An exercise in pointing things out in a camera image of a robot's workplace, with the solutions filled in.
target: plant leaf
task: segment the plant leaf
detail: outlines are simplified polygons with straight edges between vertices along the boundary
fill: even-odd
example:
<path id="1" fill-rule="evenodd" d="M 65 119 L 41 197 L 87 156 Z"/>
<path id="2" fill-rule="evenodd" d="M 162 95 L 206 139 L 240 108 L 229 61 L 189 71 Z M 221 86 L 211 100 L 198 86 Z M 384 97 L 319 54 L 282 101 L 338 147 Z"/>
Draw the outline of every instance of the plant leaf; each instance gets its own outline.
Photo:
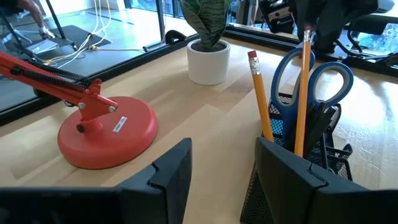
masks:
<path id="1" fill-rule="evenodd" d="M 178 0 L 186 22 L 199 34 L 207 50 L 220 40 L 232 0 Z"/>

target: scissors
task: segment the scissors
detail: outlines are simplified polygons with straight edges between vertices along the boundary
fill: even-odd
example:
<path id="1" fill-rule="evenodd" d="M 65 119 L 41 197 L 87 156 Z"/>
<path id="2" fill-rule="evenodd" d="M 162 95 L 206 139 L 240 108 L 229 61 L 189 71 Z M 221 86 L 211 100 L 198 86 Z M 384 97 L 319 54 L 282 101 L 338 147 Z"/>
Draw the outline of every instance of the scissors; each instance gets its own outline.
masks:
<path id="1" fill-rule="evenodd" d="M 292 101 L 290 103 L 283 103 L 279 99 L 279 82 L 280 78 L 289 64 L 289 62 L 296 56 L 300 56 L 303 52 L 303 48 L 299 47 L 296 49 L 291 50 L 280 62 L 278 65 L 274 77 L 272 79 L 271 85 L 271 102 L 272 104 L 279 110 L 279 113 L 282 117 L 282 137 L 285 137 L 289 134 L 292 127 L 295 126 L 297 120 L 297 110 L 299 107 L 299 86 L 300 86 L 300 75 L 297 78 L 295 83 L 293 94 L 292 94 Z M 315 64 L 315 54 L 311 52 L 310 56 L 310 70 Z M 343 86 L 336 93 L 332 96 L 329 100 L 320 101 L 315 96 L 315 87 L 317 86 L 317 82 L 321 75 L 327 71 L 336 71 L 343 76 Z M 307 105 L 314 104 L 316 108 L 319 107 L 320 103 L 326 104 L 326 107 L 329 108 L 331 106 L 336 105 L 339 101 L 341 101 L 351 90 L 354 83 L 354 75 L 351 69 L 346 65 L 339 63 L 339 62 L 327 62 L 320 65 L 316 68 L 308 81 L 308 99 Z"/>

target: sticker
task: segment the sticker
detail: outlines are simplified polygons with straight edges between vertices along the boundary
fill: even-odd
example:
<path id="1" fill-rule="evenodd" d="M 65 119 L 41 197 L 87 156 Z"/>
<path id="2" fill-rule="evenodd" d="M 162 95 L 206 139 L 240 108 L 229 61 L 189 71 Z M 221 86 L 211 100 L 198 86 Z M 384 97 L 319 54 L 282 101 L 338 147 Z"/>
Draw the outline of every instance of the sticker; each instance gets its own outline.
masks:
<path id="1" fill-rule="evenodd" d="M 127 121 L 126 117 L 121 117 L 117 125 L 114 127 L 113 132 L 118 133 L 126 121 Z"/>

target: wooden desk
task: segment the wooden desk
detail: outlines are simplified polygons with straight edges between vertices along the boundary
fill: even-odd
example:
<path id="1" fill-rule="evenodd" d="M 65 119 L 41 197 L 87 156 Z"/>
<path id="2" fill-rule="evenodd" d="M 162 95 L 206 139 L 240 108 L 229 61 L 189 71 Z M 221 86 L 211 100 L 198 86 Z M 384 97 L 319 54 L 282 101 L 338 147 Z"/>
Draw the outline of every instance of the wooden desk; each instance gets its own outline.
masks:
<path id="1" fill-rule="evenodd" d="M 159 119 L 153 145 L 137 159 L 106 170 L 82 170 L 60 155 L 56 135 L 75 110 L 58 103 L 1 128 L 0 184 L 112 186 L 132 176 L 184 137 L 193 140 L 193 176 L 185 223 L 239 223 L 261 132 L 247 52 L 256 49 L 267 96 L 271 78 L 285 52 L 227 40 L 231 48 L 228 79 L 217 86 L 194 84 L 181 49 L 120 75 L 103 85 L 104 96 L 135 96 L 149 102 Z M 291 92 L 299 65 L 290 64 L 281 91 Z M 383 75 L 354 70 L 351 93 L 341 102 L 335 130 L 337 146 L 354 147 L 354 181 L 371 189 L 398 187 L 398 84 Z M 343 79 L 328 73 L 317 92 L 331 96 Z"/>

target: red round base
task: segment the red round base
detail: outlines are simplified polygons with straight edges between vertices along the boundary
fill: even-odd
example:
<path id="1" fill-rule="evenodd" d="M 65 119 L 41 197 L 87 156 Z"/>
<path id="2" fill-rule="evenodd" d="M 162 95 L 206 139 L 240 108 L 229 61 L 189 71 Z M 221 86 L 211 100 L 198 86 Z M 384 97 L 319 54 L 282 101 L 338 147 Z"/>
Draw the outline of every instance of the red round base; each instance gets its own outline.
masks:
<path id="1" fill-rule="evenodd" d="M 84 169 L 105 169 L 123 164 L 144 152 L 156 137 L 154 111 L 145 102 L 126 96 L 110 97 L 118 109 L 100 116 L 102 128 L 80 133 L 80 112 L 65 120 L 58 132 L 58 145 L 65 159 Z"/>

